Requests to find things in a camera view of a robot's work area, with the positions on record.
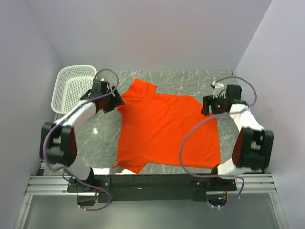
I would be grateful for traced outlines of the white perforated plastic basket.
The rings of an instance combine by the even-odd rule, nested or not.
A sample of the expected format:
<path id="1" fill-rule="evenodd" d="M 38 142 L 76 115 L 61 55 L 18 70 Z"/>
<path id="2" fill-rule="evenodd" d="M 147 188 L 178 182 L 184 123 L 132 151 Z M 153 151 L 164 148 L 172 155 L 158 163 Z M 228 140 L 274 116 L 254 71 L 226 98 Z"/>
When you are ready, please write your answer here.
<path id="1" fill-rule="evenodd" d="M 57 114 L 66 114 L 72 110 L 92 88 L 96 73 L 96 68 L 91 65 L 73 65 L 61 69 L 53 90 L 52 110 Z"/>

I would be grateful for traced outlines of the orange t shirt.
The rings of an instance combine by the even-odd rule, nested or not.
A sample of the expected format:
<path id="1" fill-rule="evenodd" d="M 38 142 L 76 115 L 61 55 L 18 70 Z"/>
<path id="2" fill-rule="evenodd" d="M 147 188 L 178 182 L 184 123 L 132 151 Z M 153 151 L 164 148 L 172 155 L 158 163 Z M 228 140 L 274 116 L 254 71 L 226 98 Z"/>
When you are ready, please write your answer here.
<path id="1" fill-rule="evenodd" d="M 191 96 L 157 94 L 156 85 L 135 79 L 122 94 L 117 167 L 139 173 L 147 163 L 213 168 L 221 162 L 217 120 L 198 128 L 202 105 Z"/>

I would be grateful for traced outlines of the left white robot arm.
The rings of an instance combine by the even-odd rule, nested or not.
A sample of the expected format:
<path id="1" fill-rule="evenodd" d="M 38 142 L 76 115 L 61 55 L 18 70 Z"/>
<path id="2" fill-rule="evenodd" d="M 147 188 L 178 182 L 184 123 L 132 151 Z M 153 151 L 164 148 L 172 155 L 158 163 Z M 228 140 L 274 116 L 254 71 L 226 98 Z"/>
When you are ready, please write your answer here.
<path id="1" fill-rule="evenodd" d="M 110 87 L 105 80 L 93 80 L 92 88 L 72 110 L 56 122 L 46 122 L 42 126 L 40 157 L 50 171 L 64 171 L 78 180 L 78 186 L 85 192 L 94 189 L 95 175 L 91 167 L 77 159 L 75 135 L 100 110 L 108 113 L 124 104 L 118 86 L 118 83 Z"/>

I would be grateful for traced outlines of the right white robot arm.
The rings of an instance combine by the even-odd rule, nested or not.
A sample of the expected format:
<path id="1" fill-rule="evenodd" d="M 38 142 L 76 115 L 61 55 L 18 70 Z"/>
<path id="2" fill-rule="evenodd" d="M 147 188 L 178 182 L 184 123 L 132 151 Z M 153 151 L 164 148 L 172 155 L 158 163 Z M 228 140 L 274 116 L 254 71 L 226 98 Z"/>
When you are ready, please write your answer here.
<path id="1" fill-rule="evenodd" d="M 229 175 L 262 171 L 269 166 L 274 134 L 256 121 L 249 104 L 241 100 L 240 86 L 224 86 L 213 82 L 211 87 L 213 94 L 203 98 L 201 114 L 209 116 L 228 113 L 239 131 L 231 158 L 215 166 L 212 170 L 215 175 L 209 178 L 210 187 L 220 190 L 225 186 L 225 179 L 229 179 Z"/>

